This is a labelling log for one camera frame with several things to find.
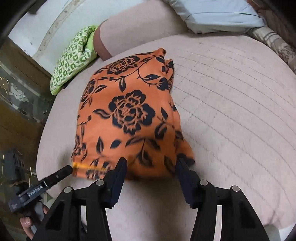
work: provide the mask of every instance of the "green patterned oven mitt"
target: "green patterned oven mitt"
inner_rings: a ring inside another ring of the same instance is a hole
[[[96,28],[97,26],[89,26],[81,29],[62,53],[50,79],[50,91],[53,95],[57,95],[63,84],[96,58],[93,45]]]

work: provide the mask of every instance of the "finger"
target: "finger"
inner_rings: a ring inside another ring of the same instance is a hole
[[[25,217],[25,218],[20,218],[20,224],[22,225],[22,228],[24,229],[25,233],[27,234],[27,236],[32,239],[34,236],[34,233],[32,232],[32,230],[30,229],[30,227],[32,226],[32,221],[30,218]]]
[[[47,206],[43,205],[43,212],[45,214],[47,214],[48,211],[49,211],[49,208]]]

